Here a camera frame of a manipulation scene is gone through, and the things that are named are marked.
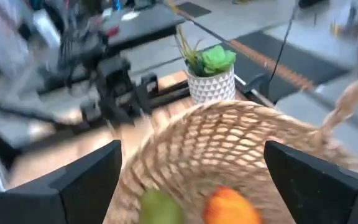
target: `wooden table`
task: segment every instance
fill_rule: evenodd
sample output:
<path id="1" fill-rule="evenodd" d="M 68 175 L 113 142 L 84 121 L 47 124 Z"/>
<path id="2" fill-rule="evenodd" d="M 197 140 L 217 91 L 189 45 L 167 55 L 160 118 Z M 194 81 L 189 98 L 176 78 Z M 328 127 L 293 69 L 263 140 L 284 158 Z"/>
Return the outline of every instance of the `wooden table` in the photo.
<path id="1" fill-rule="evenodd" d="M 185 72 L 176 72 L 161 78 L 158 81 L 159 88 L 166 88 L 185 79 Z M 237 95 L 237 98 L 240 100 L 245 99 L 240 94 Z M 30 152 L 16 161 L 12 170 L 9 188 L 48 174 L 99 149 L 114 139 L 122 141 L 122 156 L 123 163 L 125 163 L 127 158 L 135 153 L 137 146 L 146 135 L 150 134 L 154 129 L 167 124 L 172 116 L 182 113 L 191 106 L 193 106 L 191 98 L 185 98 L 157 108 L 150 117 L 135 120 L 135 126 L 124 124 L 114 129 L 105 127 L 89 132 L 65 144 L 43 150 L 42 152 Z"/>

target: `pear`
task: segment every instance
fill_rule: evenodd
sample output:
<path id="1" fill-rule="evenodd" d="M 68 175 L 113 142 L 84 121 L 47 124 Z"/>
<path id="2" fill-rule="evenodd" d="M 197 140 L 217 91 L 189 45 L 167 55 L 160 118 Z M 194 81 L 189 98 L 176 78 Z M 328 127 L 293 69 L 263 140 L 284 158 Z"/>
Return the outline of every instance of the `pear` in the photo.
<path id="1" fill-rule="evenodd" d="M 148 189 L 140 198 L 139 224 L 183 224 L 183 211 L 165 192 Z"/>

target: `white pot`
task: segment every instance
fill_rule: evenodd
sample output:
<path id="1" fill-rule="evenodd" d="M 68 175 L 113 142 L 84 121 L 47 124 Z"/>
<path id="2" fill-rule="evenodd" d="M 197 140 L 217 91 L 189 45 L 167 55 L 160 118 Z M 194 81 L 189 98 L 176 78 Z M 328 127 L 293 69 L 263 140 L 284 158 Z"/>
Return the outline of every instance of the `white pot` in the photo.
<path id="1" fill-rule="evenodd" d="M 187 72 L 190 95 L 195 104 L 214 100 L 234 100 L 234 67 L 213 77 L 196 77 Z"/>

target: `floor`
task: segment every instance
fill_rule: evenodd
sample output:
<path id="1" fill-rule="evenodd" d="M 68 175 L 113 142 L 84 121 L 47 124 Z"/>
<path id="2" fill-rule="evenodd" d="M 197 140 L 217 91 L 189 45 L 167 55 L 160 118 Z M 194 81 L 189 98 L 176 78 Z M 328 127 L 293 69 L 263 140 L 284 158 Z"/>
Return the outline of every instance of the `floor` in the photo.
<path id="1" fill-rule="evenodd" d="M 175 0 L 175 4 L 183 2 L 185 1 Z M 257 30 L 262 30 L 265 34 L 282 40 L 295 5 L 295 0 L 255 0 L 244 5 L 233 5 L 230 0 L 191 0 L 191 2 L 211 11 L 207 15 L 197 17 L 195 21 L 226 40 Z M 333 16 L 346 2 L 331 0 L 328 5 L 317 6 L 308 11 L 298 11 L 288 36 L 290 44 L 351 71 L 337 80 L 317 87 L 315 93 L 319 98 L 328 101 L 327 105 L 305 92 L 293 94 L 278 102 L 277 108 L 279 110 L 316 126 L 319 126 L 323 118 L 332 110 L 334 102 L 345 87 L 358 77 L 356 72 L 358 67 L 358 39 L 342 40 L 329 33 L 329 25 Z M 202 40 L 201 49 L 221 42 L 192 22 L 184 23 L 183 30 L 190 44 Z M 132 62 L 131 75 L 134 80 L 139 80 L 142 75 L 149 72 L 164 76 L 185 69 L 185 64 L 180 58 L 173 37 L 127 50 L 124 55 Z M 6 87 L 4 90 L 1 90 L 1 86 L 5 85 L 0 82 L 0 102 L 10 102 L 62 114 L 67 113 L 67 108 L 75 109 L 79 103 L 88 98 L 87 96 L 74 97 L 65 91 L 61 91 L 53 96 L 43 98 L 42 101 L 30 96 L 27 96 L 24 100 L 20 99 L 15 92 L 26 85 L 29 76 L 31 76 L 30 73 L 24 74 L 13 85 L 9 85 L 9 88 Z M 29 136 L 37 132 L 36 126 L 34 122 L 18 121 L 14 118 L 2 118 L 0 116 L 0 132 L 12 144 L 30 141 L 33 137 L 30 138 Z M 351 122 L 343 124 L 335 130 L 334 136 L 358 156 L 358 125 Z"/>

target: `wicker basket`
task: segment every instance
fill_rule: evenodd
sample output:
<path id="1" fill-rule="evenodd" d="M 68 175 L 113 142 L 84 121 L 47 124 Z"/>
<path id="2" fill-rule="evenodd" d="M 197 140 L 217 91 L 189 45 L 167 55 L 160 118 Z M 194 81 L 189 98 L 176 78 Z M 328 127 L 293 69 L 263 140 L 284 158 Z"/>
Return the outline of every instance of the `wicker basket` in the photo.
<path id="1" fill-rule="evenodd" d="M 105 223 L 138 223 L 139 197 L 148 187 L 172 194 L 186 212 L 186 223 L 204 223 L 206 197 L 220 185 L 248 198 L 264 224 L 294 223 L 267 170 L 264 142 L 273 139 L 358 171 L 358 160 L 330 137 L 356 102 L 358 81 L 319 129 L 251 101 L 195 106 L 151 134 L 128 161 Z"/>

